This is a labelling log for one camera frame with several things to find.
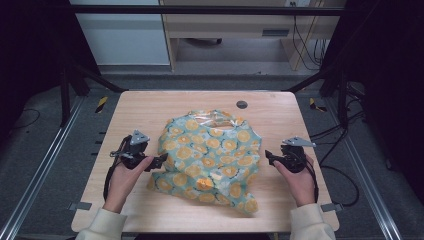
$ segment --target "crumpled plastic bag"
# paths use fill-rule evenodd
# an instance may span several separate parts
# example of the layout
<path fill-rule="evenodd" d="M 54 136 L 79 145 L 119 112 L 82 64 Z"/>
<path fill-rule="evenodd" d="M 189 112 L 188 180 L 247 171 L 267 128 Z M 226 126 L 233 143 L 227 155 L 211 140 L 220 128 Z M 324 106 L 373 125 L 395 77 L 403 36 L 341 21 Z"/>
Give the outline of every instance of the crumpled plastic bag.
<path fill-rule="evenodd" d="M 158 149 L 168 153 L 166 171 L 152 173 L 147 187 L 254 213 L 258 203 L 247 187 L 258 172 L 261 141 L 246 120 L 221 110 L 170 119 Z"/>

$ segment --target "white sleeve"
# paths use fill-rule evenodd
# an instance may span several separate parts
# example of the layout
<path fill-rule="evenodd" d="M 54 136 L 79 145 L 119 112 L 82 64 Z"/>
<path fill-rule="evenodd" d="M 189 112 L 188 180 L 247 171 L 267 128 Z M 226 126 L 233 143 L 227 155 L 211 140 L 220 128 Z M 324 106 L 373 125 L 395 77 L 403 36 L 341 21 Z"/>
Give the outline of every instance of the white sleeve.
<path fill-rule="evenodd" d="M 330 225 L 324 222 L 318 204 L 308 204 L 291 211 L 291 240 L 336 239 Z"/>
<path fill-rule="evenodd" d="M 127 216 L 102 208 L 97 212 L 90 227 L 83 229 L 77 240 L 120 240 Z"/>

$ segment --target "white cabinet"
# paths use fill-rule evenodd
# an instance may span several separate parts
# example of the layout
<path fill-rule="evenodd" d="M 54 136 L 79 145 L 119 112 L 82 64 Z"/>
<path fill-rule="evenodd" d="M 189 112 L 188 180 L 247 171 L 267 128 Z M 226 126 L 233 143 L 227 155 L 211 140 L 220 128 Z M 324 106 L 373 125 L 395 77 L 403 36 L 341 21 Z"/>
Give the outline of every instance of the white cabinet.
<path fill-rule="evenodd" d="M 70 0 L 71 4 L 158 5 L 157 0 Z M 160 14 L 77 14 L 99 66 L 169 65 Z"/>

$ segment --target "wrist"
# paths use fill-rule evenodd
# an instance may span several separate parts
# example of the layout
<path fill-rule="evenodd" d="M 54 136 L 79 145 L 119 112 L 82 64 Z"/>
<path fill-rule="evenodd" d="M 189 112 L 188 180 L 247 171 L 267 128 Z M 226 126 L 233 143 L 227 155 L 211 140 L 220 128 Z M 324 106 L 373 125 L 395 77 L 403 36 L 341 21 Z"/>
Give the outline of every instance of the wrist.
<path fill-rule="evenodd" d="M 114 212 L 114 213 L 121 213 L 122 208 L 124 207 L 126 199 L 114 199 L 112 196 L 109 196 L 106 199 L 105 204 L 103 205 L 103 209 Z"/>

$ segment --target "person's left hand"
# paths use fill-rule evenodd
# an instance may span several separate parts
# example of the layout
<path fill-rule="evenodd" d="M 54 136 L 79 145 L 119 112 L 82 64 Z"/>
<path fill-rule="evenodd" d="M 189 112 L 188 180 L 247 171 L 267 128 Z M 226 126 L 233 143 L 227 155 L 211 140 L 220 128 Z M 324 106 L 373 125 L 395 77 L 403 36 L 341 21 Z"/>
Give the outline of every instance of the person's left hand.
<path fill-rule="evenodd" d="M 103 209 L 121 213 L 125 201 L 134 188 L 137 179 L 152 161 L 153 157 L 146 157 L 134 169 L 128 169 L 123 163 L 119 163 L 110 179 L 109 194 L 103 205 Z"/>

